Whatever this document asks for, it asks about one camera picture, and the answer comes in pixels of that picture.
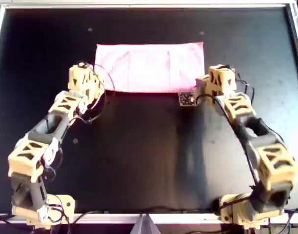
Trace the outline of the right gripper yellow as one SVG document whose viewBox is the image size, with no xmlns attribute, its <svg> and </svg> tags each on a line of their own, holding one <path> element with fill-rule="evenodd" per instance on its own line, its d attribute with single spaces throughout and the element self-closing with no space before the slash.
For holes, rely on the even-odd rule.
<svg viewBox="0 0 298 234">
<path fill-rule="evenodd" d="M 236 96 L 235 72 L 227 65 L 218 64 L 210 66 L 208 70 L 207 94 L 211 97 L 209 101 L 214 105 L 216 96 L 224 98 L 233 98 Z"/>
</svg>

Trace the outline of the left gripper yellow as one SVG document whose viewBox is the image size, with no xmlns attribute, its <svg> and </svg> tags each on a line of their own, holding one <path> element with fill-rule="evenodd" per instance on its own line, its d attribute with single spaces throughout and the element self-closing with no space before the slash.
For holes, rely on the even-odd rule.
<svg viewBox="0 0 298 234">
<path fill-rule="evenodd" d="M 86 62 L 80 62 L 69 69 L 68 89 L 88 97 L 89 102 L 99 100 L 105 92 L 104 80 Z"/>
</svg>

